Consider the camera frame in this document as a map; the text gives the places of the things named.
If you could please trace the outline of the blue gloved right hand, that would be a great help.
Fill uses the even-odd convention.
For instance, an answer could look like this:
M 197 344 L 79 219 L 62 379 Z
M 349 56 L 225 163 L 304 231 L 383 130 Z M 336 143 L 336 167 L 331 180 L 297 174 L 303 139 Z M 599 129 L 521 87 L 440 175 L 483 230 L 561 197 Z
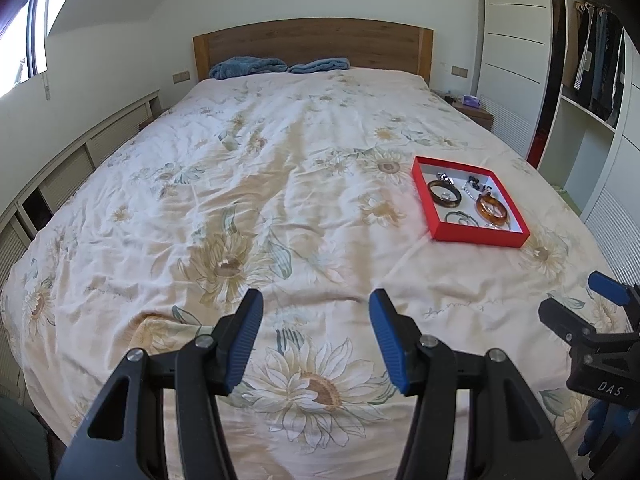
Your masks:
M 623 440 L 630 433 L 638 414 L 639 410 L 630 410 L 601 400 L 594 402 L 588 411 L 589 426 L 578 448 L 578 455 L 590 455 L 605 438 L 615 436 Z

